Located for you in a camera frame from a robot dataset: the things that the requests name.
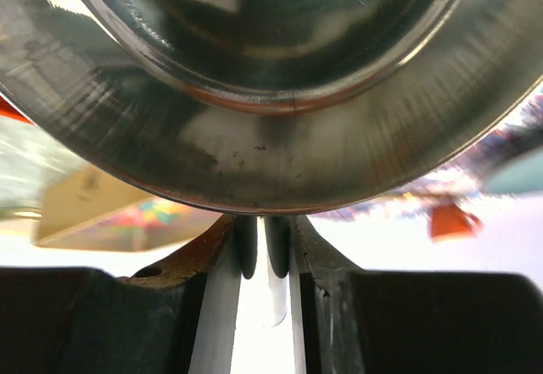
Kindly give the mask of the silver metal scoop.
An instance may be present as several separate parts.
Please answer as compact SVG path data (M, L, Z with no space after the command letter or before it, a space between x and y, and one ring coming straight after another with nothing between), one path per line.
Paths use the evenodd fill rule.
M341 215L542 82L542 0L1 0L1 94L90 163L224 213Z

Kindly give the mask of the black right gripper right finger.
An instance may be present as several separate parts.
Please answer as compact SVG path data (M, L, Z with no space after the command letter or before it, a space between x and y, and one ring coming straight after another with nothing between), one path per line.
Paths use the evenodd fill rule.
M289 240L295 371L362 372L350 276L360 269L305 216L290 219Z

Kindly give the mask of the orange tray of candies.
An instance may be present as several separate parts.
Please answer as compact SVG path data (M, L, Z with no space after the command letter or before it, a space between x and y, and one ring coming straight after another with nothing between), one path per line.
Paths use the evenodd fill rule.
M2 117L17 120L26 124L33 124L32 121L24 117L24 115L22 115L12 104L6 101L3 97L0 97L0 115Z

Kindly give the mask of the gold tin of star candies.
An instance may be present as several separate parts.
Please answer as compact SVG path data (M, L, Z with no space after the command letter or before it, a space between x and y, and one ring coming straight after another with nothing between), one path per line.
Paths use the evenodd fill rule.
M45 191L36 245L144 252L187 243L220 217L153 196L88 166Z

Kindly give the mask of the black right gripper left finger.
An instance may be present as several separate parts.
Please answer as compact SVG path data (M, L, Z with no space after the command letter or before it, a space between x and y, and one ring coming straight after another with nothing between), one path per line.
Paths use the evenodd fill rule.
M131 283L175 295L172 322L160 329L167 373L229 373L241 270L233 218L222 216L177 251L134 274Z

